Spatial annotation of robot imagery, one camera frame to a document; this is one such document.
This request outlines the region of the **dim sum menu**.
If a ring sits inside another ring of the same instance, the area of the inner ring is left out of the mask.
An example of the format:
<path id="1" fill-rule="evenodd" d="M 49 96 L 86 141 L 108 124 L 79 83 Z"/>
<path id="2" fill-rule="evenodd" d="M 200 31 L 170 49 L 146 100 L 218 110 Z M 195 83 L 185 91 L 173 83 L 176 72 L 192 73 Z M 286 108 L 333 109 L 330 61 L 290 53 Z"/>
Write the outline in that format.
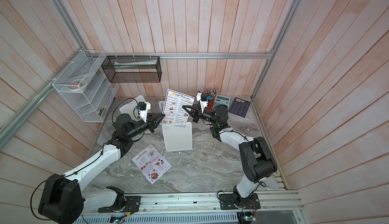
<path id="1" fill-rule="evenodd" d="M 162 112 L 165 115 L 162 124 L 186 127 L 189 114 L 182 106 L 192 106 L 194 101 L 195 98 L 192 96 L 168 89 Z"/>

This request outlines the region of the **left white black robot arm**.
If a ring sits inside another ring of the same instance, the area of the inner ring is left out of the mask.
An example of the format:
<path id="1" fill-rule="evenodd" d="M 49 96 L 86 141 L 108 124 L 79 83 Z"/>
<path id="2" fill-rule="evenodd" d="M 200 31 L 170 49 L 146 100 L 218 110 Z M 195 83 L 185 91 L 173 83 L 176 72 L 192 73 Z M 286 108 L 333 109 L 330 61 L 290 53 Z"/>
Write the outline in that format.
<path id="1" fill-rule="evenodd" d="M 134 121 L 129 114 L 119 115 L 113 123 L 115 130 L 111 139 L 98 153 L 76 168 L 62 175 L 53 174 L 42 182 L 43 193 L 33 216 L 43 221 L 72 224 L 79 216 L 96 209 L 122 212 L 126 199 L 121 189 L 109 186 L 90 195 L 82 191 L 104 169 L 128 153 L 134 137 L 146 131 L 154 133 L 164 117 L 162 113 L 148 113 L 145 119 Z"/>

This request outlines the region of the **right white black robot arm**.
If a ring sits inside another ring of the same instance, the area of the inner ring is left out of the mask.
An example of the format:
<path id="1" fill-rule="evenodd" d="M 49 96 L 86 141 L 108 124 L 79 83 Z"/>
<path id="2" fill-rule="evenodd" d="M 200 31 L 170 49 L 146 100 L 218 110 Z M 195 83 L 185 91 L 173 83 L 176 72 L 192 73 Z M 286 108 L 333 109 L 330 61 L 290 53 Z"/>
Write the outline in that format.
<path id="1" fill-rule="evenodd" d="M 227 194 L 219 191 L 216 196 L 222 210 L 260 208 L 255 191 L 259 186 L 266 187 L 264 180 L 277 171 L 273 154 L 263 137 L 248 137 L 233 130 L 228 124 L 228 108 L 226 105 L 216 106 L 212 111 L 200 106 L 183 106 L 192 121 L 200 119 L 210 123 L 212 137 L 228 144 L 240 153 L 244 175 L 234 186 L 233 192 Z"/>

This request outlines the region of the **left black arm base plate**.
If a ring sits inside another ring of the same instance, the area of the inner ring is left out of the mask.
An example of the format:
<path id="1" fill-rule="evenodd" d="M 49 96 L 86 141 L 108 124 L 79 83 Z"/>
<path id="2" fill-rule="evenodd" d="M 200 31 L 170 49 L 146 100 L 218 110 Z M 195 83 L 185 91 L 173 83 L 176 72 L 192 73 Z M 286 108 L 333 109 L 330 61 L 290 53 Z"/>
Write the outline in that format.
<path id="1" fill-rule="evenodd" d="M 98 213 L 135 213 L 139 211 L 141 196 L 118 196 L 112 206 L 98 209 Z"/>

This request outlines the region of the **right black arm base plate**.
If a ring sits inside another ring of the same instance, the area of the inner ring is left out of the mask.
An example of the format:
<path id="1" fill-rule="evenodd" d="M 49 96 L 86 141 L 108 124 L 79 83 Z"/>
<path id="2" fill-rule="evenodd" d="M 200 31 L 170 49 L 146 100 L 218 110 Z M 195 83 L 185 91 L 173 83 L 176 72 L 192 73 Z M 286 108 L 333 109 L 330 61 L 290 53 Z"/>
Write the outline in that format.
<path id="1" fill-rule="evenodd" d="M 220 208 L 222 210 L 233 210 L 233 209 L 261 209 L 258 195 L 252 193 L 246 198 L 241 198 L 237 193 L 226 194 L 218 193 L 217 198 L 220 202 Z"/>

